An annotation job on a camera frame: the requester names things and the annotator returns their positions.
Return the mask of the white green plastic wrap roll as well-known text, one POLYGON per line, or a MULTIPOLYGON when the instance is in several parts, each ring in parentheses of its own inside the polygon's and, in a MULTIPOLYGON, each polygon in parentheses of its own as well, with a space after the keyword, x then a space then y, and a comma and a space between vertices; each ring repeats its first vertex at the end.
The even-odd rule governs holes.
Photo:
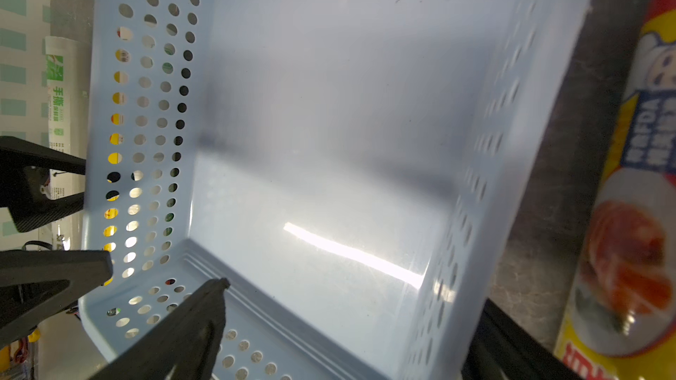
MULTIPOLYGON (((46 74, 49 95, 49 148, 86 158, 91 49, 63 37, 45 38, 46 74)), ((49 196, 52 200, 83 193, 84 176, 50 170, 49 196)), ((81 212, 51 223, 58 247, 66 251, 81 248, 81 212)))

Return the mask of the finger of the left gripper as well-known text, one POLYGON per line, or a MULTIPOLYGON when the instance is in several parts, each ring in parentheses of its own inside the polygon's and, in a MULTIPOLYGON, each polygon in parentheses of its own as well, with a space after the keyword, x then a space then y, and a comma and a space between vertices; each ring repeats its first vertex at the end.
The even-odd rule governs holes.
POLYGON ((83 193, 52 199, 40 191, 50 170, 84 175, 86 160, 17 137, 1 138, 1 206, 20 233, 84 209, 83 193))
POLYGON ((1 253, 1 346, 31 334, 113 276, 108 251, 1 253))

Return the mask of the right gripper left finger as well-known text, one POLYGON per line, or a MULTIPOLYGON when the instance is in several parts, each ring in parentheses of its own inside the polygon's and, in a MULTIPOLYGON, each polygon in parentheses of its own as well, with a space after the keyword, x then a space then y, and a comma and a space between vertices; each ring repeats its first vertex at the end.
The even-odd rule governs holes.
POLYGON ((211 379, 226 324, 225 278, 206 281, 94 379, 211 379))

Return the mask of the light blue plastic basket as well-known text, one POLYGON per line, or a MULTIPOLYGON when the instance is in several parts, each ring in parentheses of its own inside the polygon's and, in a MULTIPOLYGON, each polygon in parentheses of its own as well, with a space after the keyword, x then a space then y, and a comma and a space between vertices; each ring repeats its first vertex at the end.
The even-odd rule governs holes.
POLYGON ((455 379, 591 0, 95 0, 81 299, 218 379, 455 379))

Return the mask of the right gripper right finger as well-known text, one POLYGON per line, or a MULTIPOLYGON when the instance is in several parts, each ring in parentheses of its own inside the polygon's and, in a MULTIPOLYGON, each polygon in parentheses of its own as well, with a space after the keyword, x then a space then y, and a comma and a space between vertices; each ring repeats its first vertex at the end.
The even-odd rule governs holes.
POLYGON ((490 299, 484 304, 461 377, 580 379, 490 299))

